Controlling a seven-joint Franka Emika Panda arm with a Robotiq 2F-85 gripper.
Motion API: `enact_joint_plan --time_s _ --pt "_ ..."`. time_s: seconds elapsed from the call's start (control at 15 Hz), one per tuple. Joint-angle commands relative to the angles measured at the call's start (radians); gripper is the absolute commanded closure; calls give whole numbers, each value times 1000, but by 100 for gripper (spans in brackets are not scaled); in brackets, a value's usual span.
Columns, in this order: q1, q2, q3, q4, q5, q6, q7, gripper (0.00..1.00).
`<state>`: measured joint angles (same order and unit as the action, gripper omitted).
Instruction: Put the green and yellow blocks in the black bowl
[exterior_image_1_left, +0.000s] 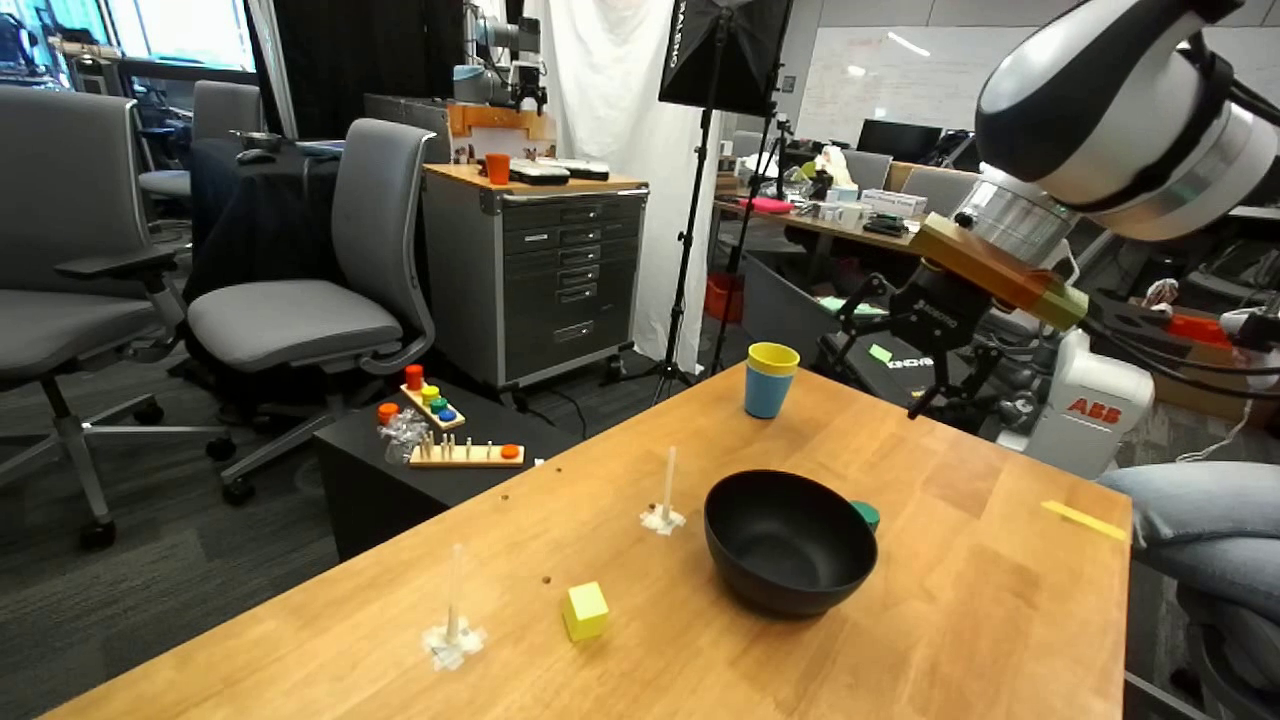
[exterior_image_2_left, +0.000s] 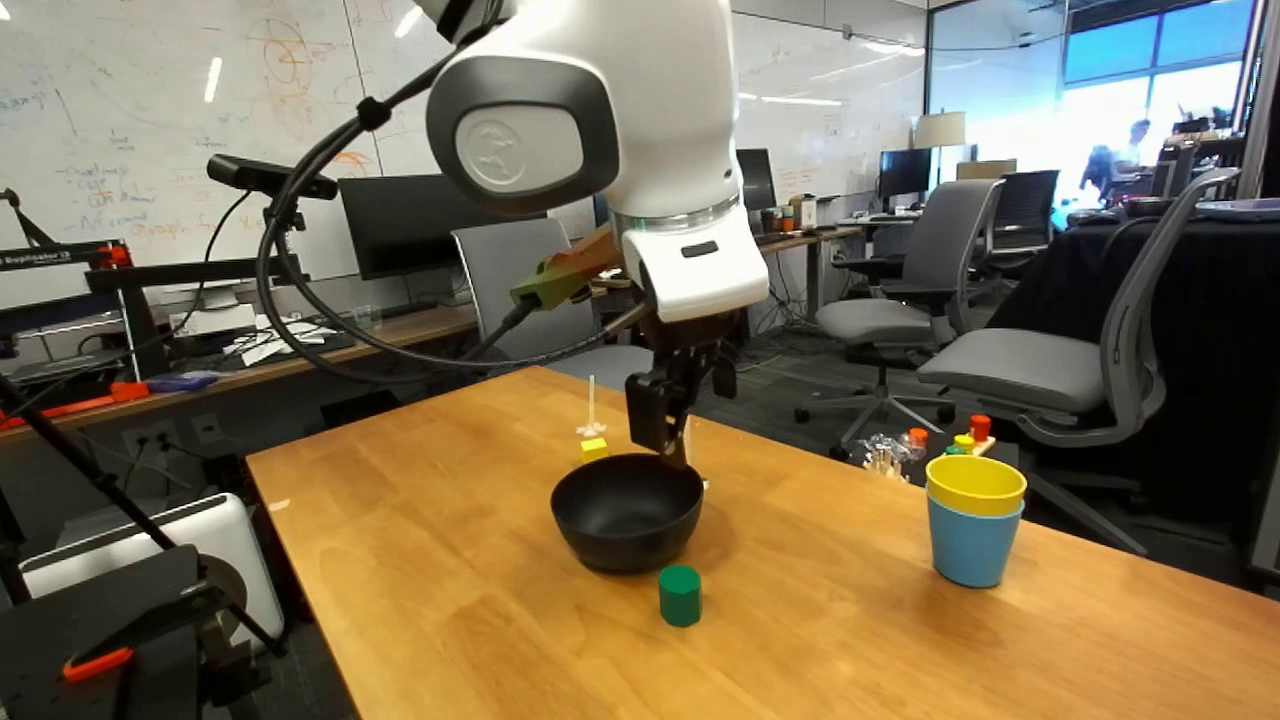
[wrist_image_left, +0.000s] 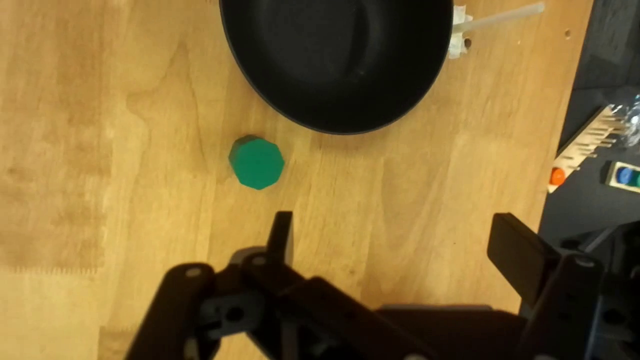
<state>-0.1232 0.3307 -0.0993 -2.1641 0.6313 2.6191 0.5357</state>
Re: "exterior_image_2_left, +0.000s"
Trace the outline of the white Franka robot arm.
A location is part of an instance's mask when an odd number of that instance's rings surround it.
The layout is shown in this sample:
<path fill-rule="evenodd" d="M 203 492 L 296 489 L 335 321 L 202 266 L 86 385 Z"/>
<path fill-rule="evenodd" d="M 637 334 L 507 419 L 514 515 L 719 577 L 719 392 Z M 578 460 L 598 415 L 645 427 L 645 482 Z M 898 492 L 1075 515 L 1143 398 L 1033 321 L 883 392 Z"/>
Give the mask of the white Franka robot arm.
<path fill-rule="evenodd" d="M 712 345 L 768 297 L 735 163 L 730 0 L 416 0 L 451 54 L 424 108 L 435 168 L 477 204 L 599 197 L 645 292 L 637 444 L 675 460 Z"/>

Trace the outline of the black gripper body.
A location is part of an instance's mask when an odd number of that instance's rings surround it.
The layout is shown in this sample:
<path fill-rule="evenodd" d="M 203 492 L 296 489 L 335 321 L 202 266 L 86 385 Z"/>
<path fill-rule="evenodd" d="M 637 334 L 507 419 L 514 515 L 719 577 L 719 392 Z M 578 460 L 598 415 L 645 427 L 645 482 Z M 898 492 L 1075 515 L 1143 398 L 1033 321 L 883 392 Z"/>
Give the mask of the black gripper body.
<path fill-rule="evenodd" d="M 699 315 L 699 321 L 647 321 L 645 334 L 657 352 L 660 388 L 671 398 L 697 398 L 699 385 L 712 385 L 718 394 L 735 394 L 735 359 L 749 340 L 749 315 Z"/>

